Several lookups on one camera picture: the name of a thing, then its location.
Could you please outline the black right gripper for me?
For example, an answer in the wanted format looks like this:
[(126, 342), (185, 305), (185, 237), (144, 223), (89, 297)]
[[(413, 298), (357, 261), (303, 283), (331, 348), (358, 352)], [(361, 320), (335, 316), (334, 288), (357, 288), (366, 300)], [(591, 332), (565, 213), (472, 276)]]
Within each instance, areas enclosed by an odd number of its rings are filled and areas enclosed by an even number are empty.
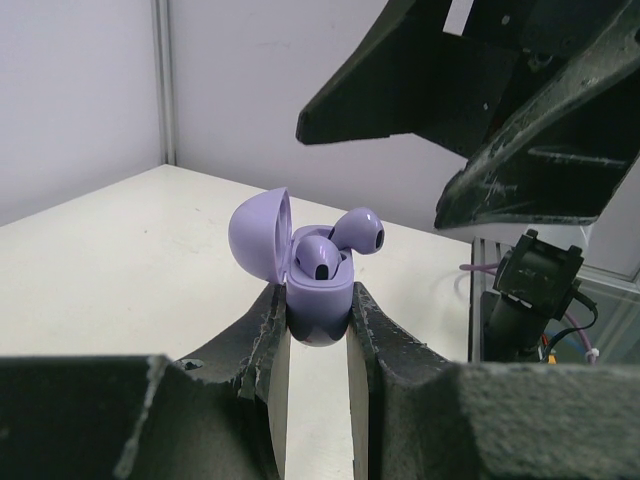
[(439, 230), (594, 223), (639, 156), (638, 2), (477, 1), (466, 37), (444, 32), (450, 6), (388, 2), (297, 140), (479, 150), (445, 187)]

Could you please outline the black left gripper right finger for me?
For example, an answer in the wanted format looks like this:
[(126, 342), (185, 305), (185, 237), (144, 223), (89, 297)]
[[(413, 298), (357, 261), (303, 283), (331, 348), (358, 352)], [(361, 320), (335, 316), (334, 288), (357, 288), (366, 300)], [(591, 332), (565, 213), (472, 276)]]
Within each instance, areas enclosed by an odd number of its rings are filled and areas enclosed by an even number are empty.
[(356, 284), (347, 333), (358, 479), (635, 479), (639, 370), (456, 363)]

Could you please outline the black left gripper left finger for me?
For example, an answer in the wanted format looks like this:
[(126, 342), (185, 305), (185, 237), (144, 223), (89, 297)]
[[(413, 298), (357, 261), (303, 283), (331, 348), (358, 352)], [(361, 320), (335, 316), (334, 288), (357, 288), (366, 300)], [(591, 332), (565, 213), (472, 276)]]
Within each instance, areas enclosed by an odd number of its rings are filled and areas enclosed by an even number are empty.
[(285, 290), (178, 360), (5, 357), (5, 479), (280, 479), (290, 334)]

